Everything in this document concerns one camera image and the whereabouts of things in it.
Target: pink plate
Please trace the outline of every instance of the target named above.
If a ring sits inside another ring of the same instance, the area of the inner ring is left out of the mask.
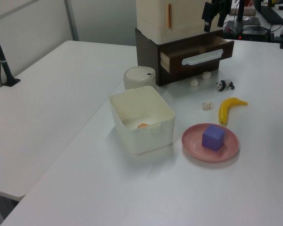
[[[202,134],[209,125],[215,125],[225,129],[225,140],[218,151],[211,150],[201,145]],[[195,159],[208,162],[225,161],[233,157],[239,150],[236,135],[229,129],[216,124],[203,123],[189,127],[182,136],[182,144],[185,150]]]

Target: open drawer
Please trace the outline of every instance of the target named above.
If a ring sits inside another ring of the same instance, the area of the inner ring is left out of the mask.
[[[215,33],[206,33],[160,49],[160,65],[171,75],[199,72],[199,68],[230,58],[234,41],[226,41]]]

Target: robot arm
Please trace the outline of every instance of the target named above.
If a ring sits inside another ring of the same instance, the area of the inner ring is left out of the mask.
[[[204,31],[209,32],[212,20],[219,13],[218,27],[223,27],[226,15],[231,11],[232,0],[212,0],[204,5],[202,19],[205,21]]]

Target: small white figurine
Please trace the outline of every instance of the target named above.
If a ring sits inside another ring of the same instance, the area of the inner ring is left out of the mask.
[[[216,84],[217,84],[216,89],[218,91],[223,91],[226,87],[230,87],[231,89],[235,88],[233,82],[229,79],[221,80],[220,82],[216,82]]]
[[[197,79],[192,79],[192,80],[191,80],[191,86],[192,86],[192,87],[197,87],[197,86],[199,86],[199,83],[198,83]]]
[[[211,75],[212,75],[211,72],[204,72],[204,73],[202,73],[202,78],[203,79],[210,79]]]
[[[213,102],[207,101],[202,103],[202,109],[203,110],[211,110],[213,108]]]

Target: dark brown drawer unit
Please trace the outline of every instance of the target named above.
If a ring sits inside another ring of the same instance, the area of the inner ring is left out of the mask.
[[[157,45],[135,29],[138,65],[155,70],[158,86],[217,70],[220,60],[233,53],[234,41],[224,40],[222,34],[219,30]]]

